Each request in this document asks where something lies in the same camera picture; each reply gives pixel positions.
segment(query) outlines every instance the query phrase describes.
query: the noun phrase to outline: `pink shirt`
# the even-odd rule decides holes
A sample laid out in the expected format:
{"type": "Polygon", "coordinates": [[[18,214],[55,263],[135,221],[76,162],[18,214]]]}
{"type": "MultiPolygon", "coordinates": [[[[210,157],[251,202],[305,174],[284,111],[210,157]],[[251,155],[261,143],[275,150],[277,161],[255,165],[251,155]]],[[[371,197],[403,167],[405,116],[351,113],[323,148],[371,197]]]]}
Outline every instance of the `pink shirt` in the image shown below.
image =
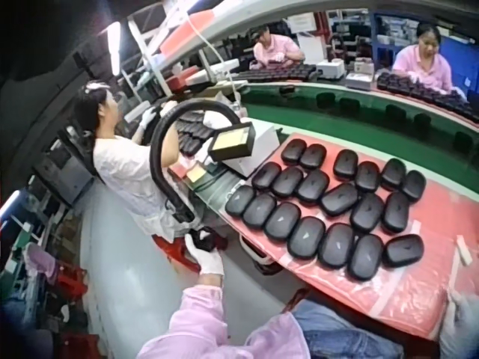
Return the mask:
{"type": "Polygon", "coordinates": [[[275,69],[277,67],[282,67],[285,64],[293,64],[292,60],[287,60],[286,63],[283,64],[271,64],[269,60],[272,60],[279,52],[286,54],[287,52],[299,51],[301,51],[299,46],[297,46],[288,36],[274,34],[271,35],[271,45],[269,48],[265,49],[260,43],[254,45],[253,48],[254,57],[256,58],[260,67],[265,67],[267,69],[275,69]]]}
{"type": "Polygon", "coordinates": [[[185,289],[180,309],[171,317],[168,333],[146,343],[137,359],[311,357],[301,328],[291,313],[271,318],[250,334],[244,346],[229,346],[222,296],[222,289],[215,286],[185,289]]]}
{"type": "Polygon", "coordinates": [[[405,73],[414,72],[418,75],[419,81],[427,88],[438,88],[450,93],[452,89],[451,66],[440,54],[434,57],[433,66],[429,72],[421,67],[418,45],[407,46],[399,51],[394,62],[393,70],[405,73]]]}
{"type": "Polygon", "coordinates": [[[23,258],[27,270],[34,269],[39,273],[44,273],[49,283],[56,281],[57,261],[39,245],[32,242],[28,243],[23,252],[23,258]]]}

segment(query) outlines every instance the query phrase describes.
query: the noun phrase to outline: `black product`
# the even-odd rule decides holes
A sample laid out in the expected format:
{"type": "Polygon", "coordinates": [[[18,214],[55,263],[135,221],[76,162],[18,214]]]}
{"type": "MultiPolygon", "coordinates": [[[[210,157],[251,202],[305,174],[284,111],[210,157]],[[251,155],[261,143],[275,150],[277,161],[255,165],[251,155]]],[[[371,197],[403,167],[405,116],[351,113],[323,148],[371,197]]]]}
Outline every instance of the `black product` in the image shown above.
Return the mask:
{"type": "Polygon", "coordinates": [[[443,105],[442,107],[444,107],[446,110],[454,111],[454,107],[456,103],[450,99],[447,99],[442,103],[442,105],[443,105]]]}
{"type": "Polygon", "coordinates": [[[269,194],[263,193],[253,199],[246,207],[242,220],[248,228],[260,230],[276,207],[276,200],[269,194]]]}
{"type": "Polygon", "coordinates": [[[177,121],[174,125],[175,125],[178,133],[182,133],[183,129],[186,126],[186,122],[185,121],[177,121]]]}
{"type": "Polygon", "coordinates": [[[280,165],[274,162],[268,162],[253,176],[251,185],[259,191],[265,191],[271,186],[272,182],[280,173],[280,165]]]}
{"type": "Polygon", "coordinates": [[[348,273],[356,280],[370,280],[377,273],[382,256],[382,240],[374,234],[367,234],[357,242],[347,267],[348,273]]]}
{"type": "Polygon", "coordinates": [[[291,140],[281,152],[281,159],[288,166],[297,165],[305,150],[306,142],[299,139],[291,140]]]}
{"type": "Polygon", "coordinates": [[[178,136],[178,143],[180,144],[180,146],[183,146],[185,144],[185,142],[191,140],[192,138],[189,137],[188,134],[186,133],[182,133],[178,136]]]}
{"type": "Polygon", "coordinates": [[[213,133],[214,133],[213,129],[201,125],[200,129],[192,134],[192,137],[199,138],[200,140],[205,141],[208,138],[210,138],[213,135],[213,133]]]}
{"type": "Polygon", "coordinates": [[[459,104],[459,105],[456,106],[454,111],[460,116],[467,117],[469,109],[468,109],[467,105],[459,104]]]}
{"type": "Polygon", "coordinates": [[[193,157],[200,149],[203,144],[200,140],[192,140],[185,144],[183,152],[188,157],[193,157]]]}
{"type": "Polygon", "coordinates": [[[279,88],[279,94],[280,95],[287,95],[289,93],[294,93],[296,91],[296,86],[294,85],[286,85],[286,86],[280,86],[279,88]]]}
{"type": "Polygon", "coordinates": [[[363,192],[375,192],[379,187],[379,167],[374,162],[364,161],[358,166],[354,179],[356,188],[363,192]]]}
{"type": "Polygon", "coordinates": [[[423,95],[422,95],[422,98],[425,102],[427,103],[433,103],[434,102],[434,98],[433,98],[433,94],[431,93],[431,89],[428,89],[426,90],[423,95]]]}
{"type": "Polygon", "coordinates": [[[180,145],[180,152],[181,153],[184,153],[184,149],[185,149],[185,143],[187,142],[187,140],[181,140],[180,142],[178,142],[178,144],[180,145]]]}
{"type": "Polygon", "coordinates": [[[187,123],[186,126],[183,127],[183,132],[192,133],[194,127],[196,127],[196,123],[187,123]]]}
{"type": "Polygon", "coordinates": [[[406,166],[399,159],[390,159],[381,172],[381,185],[392,191],[399,189],[406,178],[406,166]]]}
{"type": "Polygon", "coordinates": [[[209,227],[203,227],[200,230],[190,230],[189,234],[191,234],[193,238],[193,244],[197,249],[201,249],[202,251],[211,252],[213,249],[216,248],[216,233],[209,227]],[[200,237],[201,231],[208,232],[204,238],[200,237]]]}
{"type": "Polygon", "coordinates": [[[374,193],[365,194],[351,212],[351,225],[363,233],[372,231],[381,219],[384,203],[374,193]]]}
{"type": "Polygon", "coordinates": [[[426,178],[421,172],[412,170],[406,175],[401,191],[403,191],[411,202],[415,203],[421,199],[425,188],[426,178]]]}
{"type": "Polygon", "coordinates": [[[386,200],[382,225],[392,233],[401,233],[407,227],[409,219],[409,201],[401,192],[391,193],[386,200]]]}
{"type": "Polygon", "coordinates": [[[204,124],[202,123],[198,123],[198,122],[194,122],[191,126],[191,128],[189,129],[189,131],[192,133],[192,137],[197,137],[196,134],[198,133],[198,131],[200,131],[201,129],[203,129],[204,127],[204,124]]]}
{"type": "Polygon", "coordinates": [[[388,89],[389,92],[399,93],[399,85],[390,83],[389,85],[386,86],[386,88],[388,89]]]}
{"type": "Polygon", "coordinates": [[[388,267],[398,268],[416,263],[423,255],[422,238],[417,234],[406,234],[388,242],[382,254],[382,261],[388,267]]]}
{"type": "Polygon", "coordinates": [[[315,217],[304,217],[287,241],[287,251],[300,260],[312,260],[324,235],[326,226],[315,217]]]}
{"type": "Polygon", "coordinates": [[[342,150],[338,153],[335,165],[332,168],[335,176],[340,180],[352,180],[358,170],[358,155],[352,150],[342,150]]]}
{"type": "Polygon", "coordinates": [[[193,142],[193,138],[189,136],[185,136],[186,139],[183,140],[183,142],[180,144],[180,151],[183,155],[185,156],[190,156],[189,155],[189,145],[193,142]]]}
{"type": "Polygon", "coordinates": [[[388,82],[388,81],[389,81],[389,76],[390,76],[389,73],[381,73],[381,74],[379,75],[379,77],[377,78],[377,81],[388,82]]]}
{"type": "Polygon", "coordinates": [[[301,209],[296,204],[284,202],[269,217],[264,233],[273,241],[286,242],[300,218],[301,209]]]}
{"type": "Polygon", "coordinates": [[[403,95],[403,96],[409,96],[409,94],[410,94],[409,87],[406,86],[406,85],[400,85],[397,88],[397,93],[400,94],[400,95],[403,95]]]}
{"type": "Polygon", "coordinates": [[[349,183],[342,183],[327,191],[320,200],[321,208],[331,217],[342,215],[358,201],[358,190],[349,183]]]}
{"type": "Polygon", "coordinates": [[[328,185],[328,175],[320,169],[314,170],[303,179],[296,190],[296,196],[306,206],[314,206],[328,188],[328,185]]]}
{"type": "Polygon", "coordinates": [[[321,264],[331,269],[346,265],[354,245],[354,231],[344,223],[333,224],[324,237],[317,258],[321,264]]]}
{"type": "Polygon", "coordinates": [[[192,125],[192,124],[191,124],[190,122],[185,122],[185,121],[183,121],[183,125],[181,126],[181,132],[182,132],[182,133],[187,132],[187,129],[188,129],[188,128],[191,128],[191,125],[192,125]]]}
{"type": "Polygon", "coordinates": [[[189,112],[181,115],[181,120],[186,122],[203,122],[204,114],[198,114],[195,112],[189,112]]]}
{"type": "Polygon", "coordinates": [[[315,170],[321,167],[326,157],[326,148],[322,144],[312,144],[302,154],[299,164],[306,170],[315,170]]]}
{"type": "Polygon", "coordinates": [[[225,211],[231,217],[241,217],[246,207],[254,198],[254,189],[249,185],[242,185],[230,197],[225,205],[225,211]]]}
{"type": "Polygon", "coordinates": [[[435,90],[433,93],[433,101],[434,101],[434,104],[437,105],[438,107],[444,108],[445,97],[441,95],[440,93],[437,93],[435,90]]]}
{"type": "Polygon", "coordinates": [[[281,172],[272,183],[271,192],[280,197],[291,196],[302,181],[302,171],[296,167],[289,167],[281,172]]]}
{"type": "Polygon", "coordinates": [[[418,88],[415,88],[411,91],[411,97],[413,97],[415,99],[422,99],[423,91],[418,89],[418,88]]]}
{"type": "Polygon", "coordinates": [[[378,90],[386,90],[387,89],[387,86],[388,86],[388,83],[385,82],[385,81],[379,81],[378,79],[378,82],[377,82],[377,88],[378,90]]]}

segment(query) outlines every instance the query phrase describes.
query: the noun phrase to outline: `black hose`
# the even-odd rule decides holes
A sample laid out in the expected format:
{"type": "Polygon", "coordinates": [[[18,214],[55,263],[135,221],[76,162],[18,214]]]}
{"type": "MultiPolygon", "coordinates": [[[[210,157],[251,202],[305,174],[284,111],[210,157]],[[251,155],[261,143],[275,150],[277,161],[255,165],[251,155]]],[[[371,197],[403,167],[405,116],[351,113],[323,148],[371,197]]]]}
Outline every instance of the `black hose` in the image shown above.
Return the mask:
{"type": "Polygon", "coordinates": [[[153,181],[158,189],[165,194],[175,208],[173,217],[180,223],[192,222],[195,219],[193,211],[181,200],[181,197],[170,186],[163,176],[161,158],[162,145],[166,132],[176,120],[190,111],[215,111],[224,115],[231,124],[240,124],[240,118],[234,111],[221,102],[209,101],[207,99],[189,99],[176,105],[158,123],[151,138],[150,145],[150,171],[153,181]]]}

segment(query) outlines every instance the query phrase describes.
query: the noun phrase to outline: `white shirt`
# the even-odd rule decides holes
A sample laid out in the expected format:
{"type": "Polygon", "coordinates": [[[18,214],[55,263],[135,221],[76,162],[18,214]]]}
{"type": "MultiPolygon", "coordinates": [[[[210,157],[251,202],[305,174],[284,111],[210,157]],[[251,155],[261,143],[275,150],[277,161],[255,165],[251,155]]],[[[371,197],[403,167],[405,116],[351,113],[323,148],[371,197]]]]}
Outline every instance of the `white shirt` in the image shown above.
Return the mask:
{"type": "MultiPolygon", "coordinates": [[[[93,160],[103,182],[124,200],[125,207],[146,234],[156,234],[172,242],[175,232],[199,227],[197,212],[192,223],[181,224],[167,209],[167,197],[151,178],[149,146],[140,146],[120,136],[116,139],[98,138],[93,160]]],[[[175,183],[167,170],[163,170],[163,175],[193,210],[187,197],[188,189],[175,183]]]]}

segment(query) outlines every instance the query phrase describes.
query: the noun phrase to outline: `floor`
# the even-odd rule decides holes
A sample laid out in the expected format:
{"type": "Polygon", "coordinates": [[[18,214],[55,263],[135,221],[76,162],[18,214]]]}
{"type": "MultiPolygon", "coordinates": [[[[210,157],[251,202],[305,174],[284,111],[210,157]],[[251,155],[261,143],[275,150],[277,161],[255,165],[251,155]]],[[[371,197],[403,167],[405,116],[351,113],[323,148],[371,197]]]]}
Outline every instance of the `floor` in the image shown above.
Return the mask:
{"type": "MultiPolygon", "coordinates": [[[[84,305],[90,332],[100,335],[109,358],[134,358],[143,344],[167,331],[182,290],[195,276],[175,271],[103,184],[94,184],[83,206],[80,264],[88,271],[84,305]]],[[[304,284],[288,271],[264,277],[235,238],[223,260],[228,330],[231,343],[239,345],[304,284]]]]}

